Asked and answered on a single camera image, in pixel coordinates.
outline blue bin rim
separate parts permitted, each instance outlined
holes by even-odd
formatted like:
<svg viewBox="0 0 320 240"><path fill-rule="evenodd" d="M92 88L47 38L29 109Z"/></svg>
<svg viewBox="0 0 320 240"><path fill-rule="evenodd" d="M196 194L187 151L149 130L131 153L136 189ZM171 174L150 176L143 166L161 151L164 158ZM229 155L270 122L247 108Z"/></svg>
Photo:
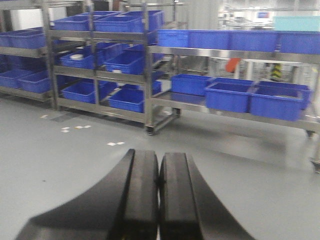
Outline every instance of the blue bin rim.
<svg viewBox="0 0 320 240"><path fill-rule="evenodd" d="M140 102L132 102L132 101L125 101L125 100L119 100L119 99L114 99L116 97L118 97L118 95L123 94L125 92L132 92L132 93L139 93L142 94L144 93L143 90L139 90L139 89L131 89L131 88L122 88L119 91L117 91L114 95L110 96L108 98L108 100L112 100L112 101L117 101L117 102L121 102L121 103L128 103L128 104L142 104L145 102L144 97L142 98L142 100Z"/></svg>
<svg viewBox="0 0 320 240"><path fill-rule="evenodd" d="M93 91L90 92L89 94L81 94L78 92L74 92L74 91L69 91L69 89L76 87L77 85L87 85L87 86L92 86L93 87ZM79 81L76 82L75 84L72 84L68 87L66 87L65 89L61 90L62 93L68 93L68 94L77 94L77 95L81 95L81 96L89 96L92 95L95 92L95 88L94 88L94 84L92 82L87 82L87 81Z"/></svg>
<svg viewBox="0 0 320 240"><path fill-rule="evenodd" d="M280 89L286 89L287 88L285 86L264 85L264 83L280 83L280 84L286 84L288 86L297 86L297 87L301 86L301 87L306 87L306 89L295 89L295 88L290 88L290 89L299 90L299 91L308 91L308 92L311 91L311 92L313 92L313 90L311 90L308 85L297 84L297 83L289 83L289 82L259 81L256 85L257 86L268 87L268 88L280 88Z"/></svg>
<svg viewBox="0 0 320 240"><path fill-rule="evenodd" d="M247 88L247 90L244 91L231 91L231 90L224 90L224 89L212 89L212 87L217 85L225 85L225 86L242 86ZM234 84L234 83L223 83L223 82L215 82L210 84L204 89L206 92L220 92L220 93L233 93L233 94L242 94L242 95L251 95L256 89L252 86L243 85L243 84Z"/></svg>
<svg viewBox="0 0 320 240"><path fill-rule="evenodd" d="M69 20L72 19L73 17L86 17L87 19L81 20L81 21L75 21L75 20ZM53 20L52 22L54 23L85 23L89 21L89 16L86 15L74 15L74 16L67 16L61 19Z"/></svg>
<svg viewBox="0 0 320 240"><path fill-rule="evenodd" d="M300 35L307 35L307 34L311 34L311 35L319 35L320 36L320 32L318 31L276 31L279 34L300 34Z"/></svg>
<svg viewBox="0 0 320 240"><path fill-rule="evenodd" d="M114 21L115 19L120 20L121 18L127 19L124 21ZM107 16L97 20L94 20L95 23L129 23L134 22L136 20L141 20L142 18L139 16L126 16L126 15L116 15L116 16Z"/></svg>
<svg viewBox="0 0 320 240"><path fill-rule="evenodd" d="M297 94L298 94L298 97L296 98L290 98L290 97L283 97L283 96L275 96L275 95L267 95L267 94L259 94L257 93L257 91L260 89L260 88L264 88L264 89L287 89L287 90L290 90L290 91L296 91ZM263 85L256 85L254 86L253 88L253 91L251 93L251 95L253 97L262 97L262 96L265 96L269 99L278 99L278 100L284 100L284 101L295 101L295 102L302 102L304 99L303 99L303 91L301 90L298 90L298 89L288 89L288 88L285 88L285 87L275 87L275 86L263 86Z"/></svg>
<svg viewBox="0 0 320 240"><path fill-rule="evenodd" d="M45 74L45 75L47 75L47 77L39 79L38 81L30 81L30 80L25 79L25 78L30 78L30 77L41 75L41 74ZM21 78L19 78L19 81L24 82L24 83L39 83L39 82L42 82L42 80L45 81L47 79L49 79L48 70L44 70L44 71L38 71L38 72L34 72L29 75L22 76Z"/></svg>
<svg viewBox="0 0 320 240"><path fill-rule="evenodd" d="M185 74L185 73L182 73L182 74L178 74L178 75L174 75L171 77L171 79L174 79L174 78L181 78L181 77L184 77L184 78L190 78L190 79L194 79L194 78L198 78L198 80L202 80L202 81L212 81L214 78L212 76L201 76L201 75L192 75L192 74Z"/></svg>
<svg viewBox="0 0 320 240"><path fill-rule="evenodd" d="M163 10L148 10L148 14L158 14L158 13L163 13L164 11ZM127 11L127 12L124 12L121 14L121 16L127 16L127 14L130 14L130 13L134 13L134 14L140 14L140 13L143 13L143 11Z"/></svg>

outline gray floor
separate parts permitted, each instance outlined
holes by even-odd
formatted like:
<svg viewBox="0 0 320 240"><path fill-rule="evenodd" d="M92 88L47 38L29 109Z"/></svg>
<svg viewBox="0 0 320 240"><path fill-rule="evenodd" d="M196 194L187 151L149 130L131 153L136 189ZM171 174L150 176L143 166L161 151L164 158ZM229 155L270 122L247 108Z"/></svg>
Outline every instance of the gray floor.
<svg viewBox="0 0 320 240"><path fill-rule="evenodd" d="M317 240L320 175L309 162L315 142L301 129L187 111L148 136L138 123L0 95L0 239L13 240L28 218L81 194L133 148L155 150L160 159L191 153L257 240Z"/></svg>

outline blue storage crate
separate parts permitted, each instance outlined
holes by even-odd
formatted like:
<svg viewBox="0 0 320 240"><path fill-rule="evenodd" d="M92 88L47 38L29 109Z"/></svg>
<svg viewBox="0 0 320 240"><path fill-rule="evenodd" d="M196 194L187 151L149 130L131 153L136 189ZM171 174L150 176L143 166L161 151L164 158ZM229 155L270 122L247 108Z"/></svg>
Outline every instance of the blue storage crate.
<svg viewBox="0 0 320 240"><path fill-rule="evenodd" d="M139 75L144 71L145 58L141 52L127 51L104 64L108 72Z"/></svg>
<svg viewBox="0 0 320 240"><path fill-rule="evenodd" d="M19 89L21 87L18 79L32 74L32 71L15 69L0 73L0 86Z"/></svg>
<svg viewBox="0 0 320 240"><path fill-rule="evenodd" d="M0 32L0 46L11 47L10 37L7 32Z"/></svg>
<svg viewBox="0 0 320 240"><path fill-rule="evenodd" d="M210 76L179 74L171 78L171 91L181 94L205 95L205 88L212 82Z"/></svg>
<svg viewBox="0 0 320 240"><path fill-rule="evenodd" d="M4 73L8 71L8 64L7 63L0 63L0 73Z"/></svg>
<svg viewBox="0 0 320 240"><path fill-rule="evenodd" d="M72 55L82 54L82 60L74 60L71 59ZM103 51L97 51L97 64L98 66L103 65L104 62L104 53ZM81 50L78 50L74 53L65 55L60 58L61 64L66 67L73 67L73 68L81 68L81 69L94 69L94 56L91 53L91 47L85 47Z"/></svg>
<svg viewBox="0 0 320 240"><path fill-rule="evenodd" d="M89 16L76 15L54 20L55 30L89 31Z"/></svg>
<svg viewBox="0 0 320 240"><path fill-rule="evenodd" d="M125 51L139 51L139 52L145 52L145 47L142 44L138 44L138 45L134 45L131 47L128 47L127 49L125 49ZM165 55L163 53L152 53L152 60L153 62L157 62L160 61Z"/></svg>
<svg viewBox="0 0 320 240"><path fill-rule="evenodd" d="M124 88L109 97L108 101L112 108L144 112L144 92L141 90Z"/></svg>
<svg viewBox="0 0 320 240"><path fill-rule="evenodd" d="M320 16L275 16L274 30L319 32Z"/></svg>
<svg viewBox="0 0 320 240"><path fill-rule="evenodd" d="M104 82L103 84L99 84L99 99L104 99L116 87L117 84L115 82ZM69 87L66 87L61 92L63 97L66 99L90 104L96 103L95 85L92 82L77 82Z"/></svg>
<svg viewBox="0 0 320 240"><path fill-rule="evenodd" d="M40 31L11 32L11 46L23 49L39 49L46 46L46 37Z"/></svg>
<svg viewBox="0 0 320 240"><path fill-rule="evenodd" d="M143 11L128 11L122 14L123 16L132 16L132 17L144 17ZM160 29L164 25L164 11L162 10L150 10L148 11L149 16L149 28L148 30L154 31Z"/></svg>
<svg viewBox="0 0 320 240"><path fill-rule="evenodd" d="M308 105L311 103L311 97L312 97L313 91L310 90L309 86L307 85L291 84L291 83L285 83L285 82L274 82L274 81L260 81L259 85L267 86L267 87L295 89L295 90L301 91L302 98L303 98L302 109L306 109Z"/></svg>
<svg viewBox="0 0 320 240"><path fill-rule="evenodd" d="M214 83L205 89L207 108L247 113L249 110L250 86Z"/></svg>
<svg viewBox="0 0 320 240"><path fill-rule="evenodd" d="M100 19L107 16L111 17L119 14L121 14L121 11L94 11L93 19ZM89 16L89 15L90 15L90 12L84 12L84 13L77 14L76 16Z"/></svg>
<svg viewBox="0 0 320 240"><path fill-rule="evenodd" d="M158 30L159 45L162 47L188 48L189 30Z"/></svg>
<svg viewBox="0 0 320 240"><path fill-rule="evenodd" d="M320 54L319 32L282 31L279 38L281 53Z"/></svg>
<svg viewBox="0 0 320 240"><path fill-rule="evenodd" d="M141 17L109 16L94 21L97 32L143 33L144 26Z"/></svg>
<svg viewBox="0 0 320 240"><path fill-rule="evenodd" d="M97 44L97 49L103 51L103 60L101 64L104 64L103 62L112 58L115 58L116 56L123 53L124 48L126 48L128 44L122 44L122 43L106 43L106 42L99 42Z"/></svg>
<svg viewBox="0 0 320 240"><path fill-rule="evenodd" d="M190 30L189 48L196 49L229 49L230 31L223 30Z"/></svg>
<svg viewBox="0 0 320 240"><path fill-rule="evenodd" d="M23 90L42 94L51 88L48 71L41 71L18 79Z"/></svg>
<svg viewBox="0 0 320 240"><path fill-rule="evenodd" d="M274 52L277 43L276 31L230 31L230 50Z"/></svg>
<svg viewBox="0 0 320 240"><path fill-rule="evenodd" d="M251 95L250 113L253 115L296 121L303 104L302 93L296 89L257 86Z"/></svg>
<svg viewBox="0 0 320 240"><path fill-rule="evenodd" d="M255 83L254 81L251 81L251 80L242 80L242 79L225 78L225 77L217 77L212 82L222 83L222 84L239 84L239 85L246 85L246 86L252 86Z"/></svg>

